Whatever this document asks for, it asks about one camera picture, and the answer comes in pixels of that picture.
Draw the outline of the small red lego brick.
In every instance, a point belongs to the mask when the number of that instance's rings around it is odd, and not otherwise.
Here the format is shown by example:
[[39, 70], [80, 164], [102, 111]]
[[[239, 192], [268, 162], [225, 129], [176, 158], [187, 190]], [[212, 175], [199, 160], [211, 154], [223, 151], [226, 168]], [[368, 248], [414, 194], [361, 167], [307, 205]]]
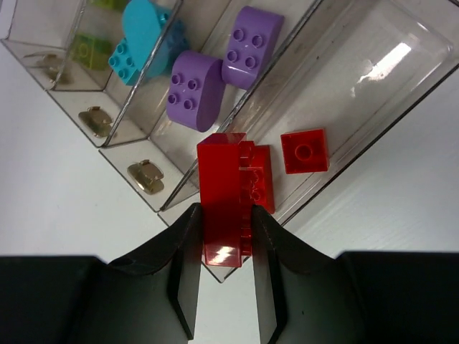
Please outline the small red lego brick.
[[325, 172], [329, 168], [326, 130], [317, 128], [280, 136], [287, 174]]

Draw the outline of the red rounded lego brick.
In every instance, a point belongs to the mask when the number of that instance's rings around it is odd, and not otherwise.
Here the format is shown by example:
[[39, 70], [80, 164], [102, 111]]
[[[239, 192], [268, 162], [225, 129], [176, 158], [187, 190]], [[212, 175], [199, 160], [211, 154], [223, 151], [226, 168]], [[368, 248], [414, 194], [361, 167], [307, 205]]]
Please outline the red rounded lego brick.
[[270, 146], [257, 145], [249, 167], [251, 171], [250, 197], [256, 205], [263, 206], [269, 214], [275, 213], [273, 176]]

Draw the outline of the purple rounded lego brick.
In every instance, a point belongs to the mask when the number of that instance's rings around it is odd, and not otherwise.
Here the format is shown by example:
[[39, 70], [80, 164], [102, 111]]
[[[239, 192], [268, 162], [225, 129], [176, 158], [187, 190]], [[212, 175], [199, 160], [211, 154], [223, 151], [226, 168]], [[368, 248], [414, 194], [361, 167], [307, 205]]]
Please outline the purple rounded lego brick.
[[169, 120], [200, 133], [208, 131], [219, 116], [225, 87], [221, 59], [182, 52], [171, 71], [166, 100]]

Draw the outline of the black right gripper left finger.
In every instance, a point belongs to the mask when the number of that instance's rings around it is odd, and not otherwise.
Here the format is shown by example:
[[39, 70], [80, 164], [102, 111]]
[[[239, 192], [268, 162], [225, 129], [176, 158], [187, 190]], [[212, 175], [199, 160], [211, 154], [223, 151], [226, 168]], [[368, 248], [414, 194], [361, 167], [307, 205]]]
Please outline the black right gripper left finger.
[[202, 208], [104, 263], [91, 256], [1, 258], [3, 343], [187, 343], [194, 337]]

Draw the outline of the teal rounded lego brick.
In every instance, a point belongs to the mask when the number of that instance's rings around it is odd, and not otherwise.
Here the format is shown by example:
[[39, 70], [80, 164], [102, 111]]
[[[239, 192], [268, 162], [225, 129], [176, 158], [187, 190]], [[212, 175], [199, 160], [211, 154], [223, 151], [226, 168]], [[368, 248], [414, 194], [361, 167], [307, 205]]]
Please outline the teal rounded lego brick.
[[[157, 39], [171, 15], [171, 10], [149, 0], [130, 1], [122, 15], [121, 23], [134, 66], [141, 70], [150, 57]], [[185, 26], [174, 20], [146, 76], [166, 75], [171, 71], [175, 59], [189, 49], [185, 37]]]

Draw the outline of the green lego brick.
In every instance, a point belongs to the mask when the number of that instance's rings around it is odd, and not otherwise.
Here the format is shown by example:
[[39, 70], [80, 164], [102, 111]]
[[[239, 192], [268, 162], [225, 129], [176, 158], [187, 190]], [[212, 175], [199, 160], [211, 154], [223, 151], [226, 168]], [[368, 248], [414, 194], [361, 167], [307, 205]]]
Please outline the green lego brick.
[[88, 3], [97, 6], [101, 9], [109, 9], [117, 12], [122, 12], [129, 0], [89, 0]]

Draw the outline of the purple orange lego top brick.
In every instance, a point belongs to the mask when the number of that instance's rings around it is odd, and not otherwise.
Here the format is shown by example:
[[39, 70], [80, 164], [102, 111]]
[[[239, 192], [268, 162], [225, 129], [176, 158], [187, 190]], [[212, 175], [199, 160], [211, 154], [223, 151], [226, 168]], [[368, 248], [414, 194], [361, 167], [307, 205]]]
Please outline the purple orange lego top brick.
[[225, 83], [248, 90], [273, 55], [284, 16], [252, 6], [238, 13], [222, 63]]

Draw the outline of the small teal lego cube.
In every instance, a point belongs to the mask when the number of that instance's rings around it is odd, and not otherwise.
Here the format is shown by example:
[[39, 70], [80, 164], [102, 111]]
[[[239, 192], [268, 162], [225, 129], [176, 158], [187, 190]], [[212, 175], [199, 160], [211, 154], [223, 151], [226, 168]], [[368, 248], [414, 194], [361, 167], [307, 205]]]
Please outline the small teal lego cube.
[[124, 85], [134, 86], [140, 75], [137, 70], [126, 38], [122, 38], [108, 59], [108, 64]]

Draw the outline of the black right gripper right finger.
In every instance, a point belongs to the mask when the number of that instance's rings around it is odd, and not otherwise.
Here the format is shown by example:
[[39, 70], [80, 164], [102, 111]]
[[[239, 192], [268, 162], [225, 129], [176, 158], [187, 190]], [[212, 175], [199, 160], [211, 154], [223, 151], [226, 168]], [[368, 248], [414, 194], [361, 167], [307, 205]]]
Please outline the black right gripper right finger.
[[456, 343], [458, 255], [343, 252], [331, 258], [252, 209], [262, 343]]

